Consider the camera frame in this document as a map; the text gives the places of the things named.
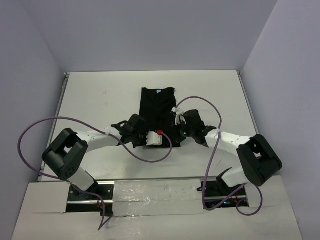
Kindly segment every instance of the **wall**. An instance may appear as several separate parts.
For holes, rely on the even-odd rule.
[[[320,231],[319,12],[319,0],[279,0],[242,72],[305,240]]]
[[[277,0],[21,0],[66,72],[242,69]]]
[[[18,137],[35,120],[54,115],[63,74],[18,0],[0,0],[0,33],[0,239],[9,240],[27,185],[37,179],[18,156]],[[49,132],[43,124],[23,143],[38,168]]]

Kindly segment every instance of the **black cloth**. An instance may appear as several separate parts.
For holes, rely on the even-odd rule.
[[[174,148],[180,147],[181,139],[175,125],[175,116],[171,113],[172,108],[177,106],[175,89],[142,88],[139,115],[146,121],[145,127],[149,131],[162,130],[172,141]],[[169,148],[169,141],[163,137],[162,145],[150,147]]]

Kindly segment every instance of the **cable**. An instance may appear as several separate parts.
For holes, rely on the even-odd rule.
[[[72,117],[66,117],[66,116],[52,116],[52,117],[48,117],[48,118],[44,118],[44,119],[38,120],[38,121],[32,123],[31,125],[29,125],[29,126],[21,133],[21,135],[20,135],[20,137],[19,137],[19,139],[18,139],[17,148],[18,148],[18,154],[19,154],[21,160],[23,161],[23,163],[24,163],[29,169],[31,169],[32,171],[34,171],[34,172],[37,173],[38,175],[46,176],[46,177],[48,177],[48,178],[60,180],[57,176],[53,176],[53,175],[50,175],[50,174],[41,172],[41,171],[35,169],[33,166],[31,166],[31,165],[27,162],[27,160],[25,159],[24,155],[22,154],[22,150],[21,150],[22,139],[23,139],[23,137],[25,136],[25,134],[26,134],[31,128],[33,128],[35,125],[40,124],[40,123],[42,123],[42,122],[49,121],[49,120],[57,120],[57,119],[69,120],[69,121],[72,121],[72,122],[76,122],[76,123],[82,124],[82,125],[90,128],[90,129],[92,129],[92,130],[94,130],[94,131],[96,131],[96,132],[98,132],[98,133],[100,133],[100,134],[103,134],[103,135],[106,135],[106,133],[105,133],[104,131],[101,131],[101,130],[95,128],[94,126],[91,126],[90,124],[88,124],[88,123],[86,123],[86,122],[84,122],[84,121],[81,121],[81,120],[78,120],[78,119],[75,119],[75,118],[72,118]],[[170,153],[172,152],[173,146],[172,146],[172,142],[171,142],[170,138],[169,138],[165,133],[162,133],[162,135],[169,141],[170,150],[169,150],[169,152],[168,152],[164,157],[162,157],[161,159],[155,160],[155,161],[150,161],[150,160],[145,160],[145,159],[143,159],[143,158],[135,155],[133,152],[131,152],[131,151],[129,150],[129,148],[128,148],[119,138],[117,138],[116,136],[114,136],[114,135],[112,135],[112,134],[109,134],[109,136],[112,137],[112,138],[114,138],[114,139],[116,139],[116,140],[129,152],[129,154],[131,154],[134,158],[136,158],[136,159],[138,159],[138,160],[140,160],[140,161],[142,161],[142,162],[145,162],[145,163],[159,163],[159,162],[163,161],[164,159],[166,159],[166,158],[170,155]],[[73,186],[76,190],[78,190],[80,193],[95,196],[95,197],[97,197],[97,198],[101,201],[101,203],[102,203],[102,219],[101,219],[100,226],[99,226],[99,228],[98,228],[98,231],[99,231],[99,230],[111,219],[111,217],[110,217],[110,218],[108,218],[108,219],[104,222],[105,214],[106,214],[106,205],[105,205],[105,202],[104,202],[103,198],[102,198],[101,196],[99,196],[98,194],[96,194],[96,193],[92,193],[92,192],[88,192],[88,191],[83,191],[83,190],[81,190],[80,188],[78,188],[77,186],[75,186],[75,185],[73,185],[73,184],[72,184],[72,186]]]
[[[184,101],[186,101],[186,100],[188,100],[188,99],[200,99],[200,100],[205,101],[206,103],[208,103],[209,105],[211,105],[211,106],[215,109],[216,113],[217,113],[218,116],[219,116],[218,138],[217,138],[216,143],[215,143],[215,145],[214,145],[214,148],[213,148],[213,151],[212,151],[212,154],[211,154],[209,163],[208,163],[208,167],[206,168],[205,175],[204,175],[204,179],[203,179],[203,185],[202,185],[202,204],[203,204],[203,208],[204,208],[205,210],[207,210],[207,211],[213,211],[213,210],[219,208],[222,204],[224,204],[225,201],[227,201],[230,197],[232,197],[232,196],[233,196],[234,194],[236,194],[239,190],[241,190],[246,184],[242,184],[241,186],[239,186],[236,190],[234,190],[232,193],[230,193],[225,199],[223,199],[221,202],[219,202],[219,203],[218,203],[217,205],[215,205],[214,207],[209,208],[209,207],[206,206],[206,199],[205,199],[205,197],[206,197],[207,181],[208,181],[209,171],[210,171],[210,168],[211,168],[213,159],[214,159],[215,154],[216,154],[217,149],[218,149],[218,144],[219,144],[219,142],[220,142],[220,140],[221,140],[221,132],[220,132],[220,129],[221,129],[221,125],[222,125],[222,116],[221,116],[219,110],[216,108],[216,106],[214,106],[210,101],[208,101],[208,100],[206,100],[206,99],[204,99],[203,97],[200,97],[200,96],[189,96],[189,97],[186,97],[185,99],[183,99],[181,102],[179,102],[179,103],[177,104],[177,107],[179,107],[179,105],[181,105]],[[243,213],[243,212],[241,212],[241,211],[239,210],[239,204],[240,204],[242,201],[244,201],[244,199],[240,200],[240,201],[236,204],[236,209],[237,209],[237,211],[238,211],[240,214],[244,215],[244,216],[253,216],[253,215],[257,214],[257,213],[260,211],[260,209],[262,208],[263,196],[262,196],[261,190],[260,190],[257,186],[255,186],[255,187],[258,189],[259,194],[260,194],[260,199],[261,199],[260,205],[259,205],[258,209],[257,209],[255,212],[253,212],[253,213]]]

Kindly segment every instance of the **transparent plastic wrap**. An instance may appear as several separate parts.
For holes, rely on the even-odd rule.
[[[200,180],[117,181],[114,216],[192,215],[204,213]]]

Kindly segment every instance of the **gray wall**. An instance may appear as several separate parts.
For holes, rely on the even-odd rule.
[[[21,0],[64,71],[242,69],[277,0]]]
[[[37,177],[18,156],[18,137],[35,120],[55,113],[63,74],[18,0],[0,0],[0,35],[0,239],[8,240],[27,185]],[[38,168],[49,126],[37,127],[23,143],[25,156]]]
[[[305,240],[320,233],[319,13],[319,0],[279,0],[242,73]]]

